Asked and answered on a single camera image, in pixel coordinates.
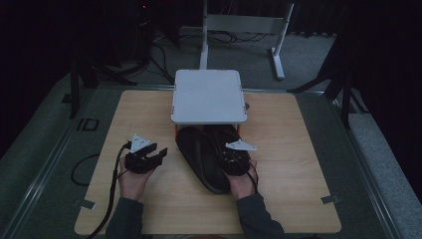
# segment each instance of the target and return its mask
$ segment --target dark sleeve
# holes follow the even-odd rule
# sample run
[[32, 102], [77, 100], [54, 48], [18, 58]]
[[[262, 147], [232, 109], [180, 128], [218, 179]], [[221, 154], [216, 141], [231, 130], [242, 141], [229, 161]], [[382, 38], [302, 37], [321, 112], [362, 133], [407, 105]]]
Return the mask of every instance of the dark sleeve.
[[257, 193], [236, 201], [240, 225], [246, 238], [272, 239], [285, 238], [282, 225], [271, 218], [264, 198]]
[[105, 231], [105, 238], [141, 238], [143, 204], [121, 197]]

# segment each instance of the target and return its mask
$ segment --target person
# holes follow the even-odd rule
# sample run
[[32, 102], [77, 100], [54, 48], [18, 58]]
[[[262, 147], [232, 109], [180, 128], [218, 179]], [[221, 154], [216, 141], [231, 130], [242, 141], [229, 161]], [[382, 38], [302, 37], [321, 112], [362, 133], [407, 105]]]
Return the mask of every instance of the person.
[[[257, 161], [250, 160], [249, 173], [255, 182], [258, 175], [255, 170]], [[119, 162], [121, 176], [118, 178], [120, 198], [114, 214], [105, 231], [108, 239], [141, 238], [142, 231], [142, 194], [146, 182], [154, 169], [145, 174], [126, 171], [124, 158]], [[267, 211], [263, 196], [256, 191], [256, 183], [245, 173], [242, 176], [227, 175], [231, 193], [236, 200], [239, 222], [246, 238], [272, 239], [284, 238], [282, 225], [271, 218]]]

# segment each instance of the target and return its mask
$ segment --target wooden table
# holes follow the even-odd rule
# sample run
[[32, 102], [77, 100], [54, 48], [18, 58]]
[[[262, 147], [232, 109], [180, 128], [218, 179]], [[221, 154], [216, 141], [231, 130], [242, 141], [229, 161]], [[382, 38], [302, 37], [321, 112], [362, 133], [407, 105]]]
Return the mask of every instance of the wooden table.
[[[340, 222], [296, 98], [289, 94], [245, 94], [250, 104], [241, 137], [258, 151], [259, 191], [267, 209], [287, 233], [335, 233]], [[75, 225], [90, 234], [102, 221], [111, 173], [120, 147], [136, 132], [168, 147], [168, 155], [150, 177], [144, 193], [144, 234], [241, 234], [231, 195], [209, 192], [176, 148], [170, 119], [172, 92], [122, 94], [88, 189], [93, 210], [81, 208]], [[118, 185], [115, 203], [118, 200]]]

